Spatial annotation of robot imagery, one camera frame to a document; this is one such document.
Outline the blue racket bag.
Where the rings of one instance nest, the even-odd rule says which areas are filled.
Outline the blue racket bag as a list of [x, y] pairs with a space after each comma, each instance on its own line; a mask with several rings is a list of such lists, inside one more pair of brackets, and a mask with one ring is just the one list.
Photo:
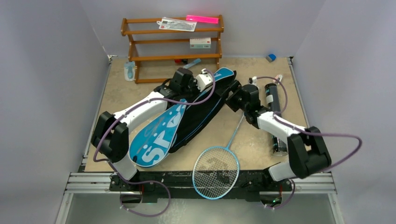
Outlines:
[[132, 139], [128, 152], [132, 162], [144, 168], [153, 167], [207, 126], [225, 104], [220, 91], [235, 80], [236, 72], [223, 67], [213, 78], [212, 86], [191, 99], [168, 99], [153, 90], [146, 98], [147, 104], [130, 113], [129, 130], [137, 127], [143, 115], [149, 118], [157, 115]]

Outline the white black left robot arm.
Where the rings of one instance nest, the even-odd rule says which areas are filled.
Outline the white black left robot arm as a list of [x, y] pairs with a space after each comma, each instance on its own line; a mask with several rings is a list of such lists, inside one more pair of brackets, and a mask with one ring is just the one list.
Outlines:
[[148, 132], [137, 148], [154, 151], [149, 162], [156, 162], [165, 156], [173, 145], [178, 127], [185, 111], [190, 106], [206, 102], [216, 82], [213, 74], [204, 69], [193, 76], [190, 70], [179, 68], [172, 78], [165, 80], [138, 103], [115, 113], [100, 114], [91, 138], [96, 148], [93, 160], [99, 162], [97, 154], [105, 156], [112, 169], [120, 176], [121, 185], [128, 191], [139, 186], [138, 154], [132, 153], [129, 136], [142, 123], [154, 115], [159, 122]]

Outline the blue racket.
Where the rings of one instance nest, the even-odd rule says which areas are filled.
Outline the blue racket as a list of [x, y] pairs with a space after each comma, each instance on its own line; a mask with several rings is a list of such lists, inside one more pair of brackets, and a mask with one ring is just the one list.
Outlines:
[[231, 145], [243, 120], [244, 116], [241, 115], [236, 129], [225, 147], [209, 147], [199, 155], [195, 162], [192, 171], [192, 185], [195, 191], [205, 199], [223, 198], [237, 182], [240, 164], [235, 153], [231, 151]]

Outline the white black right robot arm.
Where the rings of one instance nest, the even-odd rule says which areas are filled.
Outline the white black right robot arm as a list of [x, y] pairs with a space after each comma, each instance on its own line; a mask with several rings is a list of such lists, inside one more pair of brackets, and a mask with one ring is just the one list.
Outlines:
[[304, 179], [329, 167], [332, 163], [318, 128], [296, 126], [261, 105], [259, 89], [254, 84], [231, 82], [222, 93], [225, 103], [234, 112], [243, 111], [246, 121], [286, 143], [289, 158], [286, 162], [264, 169], [263, 186], [273, 190], [285, 179]]

